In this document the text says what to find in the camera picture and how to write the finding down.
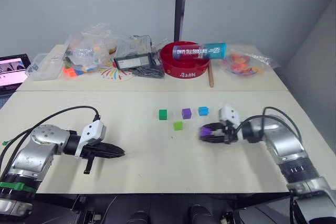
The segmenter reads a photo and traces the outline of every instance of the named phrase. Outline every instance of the black pole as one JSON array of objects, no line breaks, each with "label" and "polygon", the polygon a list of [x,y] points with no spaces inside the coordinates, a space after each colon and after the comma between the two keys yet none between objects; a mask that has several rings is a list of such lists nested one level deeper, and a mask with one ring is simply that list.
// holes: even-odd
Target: black pole
[{"label": "black pole", "polygon": [[175,0],[174,41],[180,40],[181,20],[183,15],[183,0]]}]

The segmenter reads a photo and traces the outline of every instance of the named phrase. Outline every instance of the wooden stick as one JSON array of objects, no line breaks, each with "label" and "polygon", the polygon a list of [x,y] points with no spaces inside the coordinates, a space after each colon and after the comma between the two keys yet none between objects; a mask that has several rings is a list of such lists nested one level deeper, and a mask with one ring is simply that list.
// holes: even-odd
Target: wooden stick
[{"label": "wooden stick", "polygon": [[209,64],[208,64],[208,76],[209,76],[209,86],[210,88],[213,88],[214,87],[214,75],[212,73],[211,60],[209,60]]}]

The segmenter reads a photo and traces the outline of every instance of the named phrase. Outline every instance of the digital display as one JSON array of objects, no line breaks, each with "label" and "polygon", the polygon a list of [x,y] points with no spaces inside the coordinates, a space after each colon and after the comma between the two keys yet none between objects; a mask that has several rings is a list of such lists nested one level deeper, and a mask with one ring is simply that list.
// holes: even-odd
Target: digital display
[{"label": "digital display", "polygon": [[0,86],[22,83],[27,79],[25,66],[20,58],[1,60]]}]

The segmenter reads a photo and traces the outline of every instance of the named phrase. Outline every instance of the clear plastic container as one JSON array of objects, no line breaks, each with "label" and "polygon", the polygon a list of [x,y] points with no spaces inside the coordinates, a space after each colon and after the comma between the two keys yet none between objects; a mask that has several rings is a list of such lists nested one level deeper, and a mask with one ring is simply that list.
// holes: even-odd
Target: clear plastic container
[{"label": "clear plastic container", "polygon": [[26,69],[28,75],[34,81],[54,80],[61,73],[64,54],[38,54],[33,63]]}]

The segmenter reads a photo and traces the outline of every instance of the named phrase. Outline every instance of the cable connector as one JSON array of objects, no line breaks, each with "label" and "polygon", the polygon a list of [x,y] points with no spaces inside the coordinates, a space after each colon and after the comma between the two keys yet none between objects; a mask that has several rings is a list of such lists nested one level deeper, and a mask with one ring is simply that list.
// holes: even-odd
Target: cable connector
[{"label": "cable connector", "polygon": [[95,122],[96,120],[100,120],[100,115],[96,114],[95,117],[93,118],[93,122]]}]

